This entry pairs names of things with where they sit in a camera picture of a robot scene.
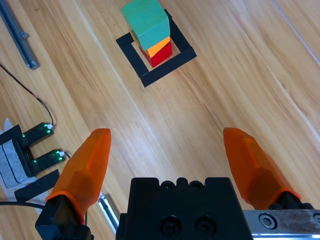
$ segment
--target teal block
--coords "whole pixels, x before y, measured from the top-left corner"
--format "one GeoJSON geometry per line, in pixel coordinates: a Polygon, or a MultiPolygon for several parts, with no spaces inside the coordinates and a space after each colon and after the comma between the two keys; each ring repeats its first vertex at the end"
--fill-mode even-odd
{"type": "Polygon", "coordinates": [[[169,18],[158,0],[133,0],[121,11],[144,51],[170,36],[169,18]]]}

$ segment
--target wooden floor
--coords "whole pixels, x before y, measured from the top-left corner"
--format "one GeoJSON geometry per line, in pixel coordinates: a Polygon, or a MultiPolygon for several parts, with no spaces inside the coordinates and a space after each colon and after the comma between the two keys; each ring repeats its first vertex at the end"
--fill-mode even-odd
{"type": "MultiPolygon", "coordinates": [[[[232,178],[223,129],[236,127],[257,139],[303,201],[320,208],[318,0],[161,1],[197,58],[147,88],[116,43],[128,32],[120,11],[127,0],[8,2],[41,67],[25,66],[2,21],[0,62],[57,122],[35,156],[73,153],[91,131],[110,128],[102,191],[126,212],[133,177],[232,178]]],[[[2,70],[0,105],[0,126],[7,117],[23,131],[49,121],[2,70]]],[[[0,197],[6,200],[2,190],[0,197]]],[[[32,208],[0,207],[0,239],[40,239],[37,218],[32,208]]],[[[95,239],[114,239],[97,204],[88,225],[95,239]]]]}

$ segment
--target red block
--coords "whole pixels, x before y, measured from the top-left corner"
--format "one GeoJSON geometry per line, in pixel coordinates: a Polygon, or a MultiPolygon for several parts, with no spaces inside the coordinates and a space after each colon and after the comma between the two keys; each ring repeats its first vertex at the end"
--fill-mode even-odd
{"type": "Polygon", "coordinates": [[[169,58],[172,55],[172,45],[171,42],[169,42],[167,45],[165,45],[160,51],[158,51],[153,57],[149,57],[148,54],[146,54],[145,51],[141,49],[139,46],[140,51],[143,53],[144,57],[148,60],[150,65],[154,68],[158,66],[160,63],[162,63],[164,60],[169,58]]]}

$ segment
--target wire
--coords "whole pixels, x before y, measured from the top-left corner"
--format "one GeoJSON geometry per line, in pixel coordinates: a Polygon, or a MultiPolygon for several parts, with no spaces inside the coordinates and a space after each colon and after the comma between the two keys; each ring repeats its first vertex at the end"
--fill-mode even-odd
{"type": "Polygon", "coordinates": [[[35,99],[38,100],[39,103],[41,103],[41,105],[45,108],[45,110],[48,112],[48,114],[50,115],[51,118],[51,124],[52,126],[54,126],[54,118],[51,114],[51,111],[48,107],[47,104],[44,103],[44,101],[41,100],[41,98],[39,98],[37,95],[35,95],[31,90],[29,90],[25,85],[23,85],[11,72],[9,72],[1,63],[0,63],[0,67],[10,76],[12,77],[21,87],[23,87],[28,93],[30,93],[32,96],[35,97],[35,99]]]}
{"type": "Polygon", "coordinates": [[[84,215],[84,225],[87,226],[87,223],[88,223],[88,211],[86,211],[84,215]]]}
{"type": "Polygon", "coordinates": [[[64,153],[69,159],[71,159],[71,156],[67,152],[64,152],[64,153]]]}
{"type": "Polygon", "coordinates": [[[36,209],[44,209],[44,205],[30,203],[30,202],[20,202],[20,201],[0,201],[0,206],[23,206],[31,207],[36,209]]]}

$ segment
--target stacked blocks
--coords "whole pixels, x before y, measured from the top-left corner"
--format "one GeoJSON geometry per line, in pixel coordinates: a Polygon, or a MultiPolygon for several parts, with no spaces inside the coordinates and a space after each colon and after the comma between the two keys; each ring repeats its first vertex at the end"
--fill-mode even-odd
{"type": "Polygon", "coordinates": [[[153,68],[172,55],[169,18],[158,0],[133,0],[121,11],[133,40],[153,68]]]}

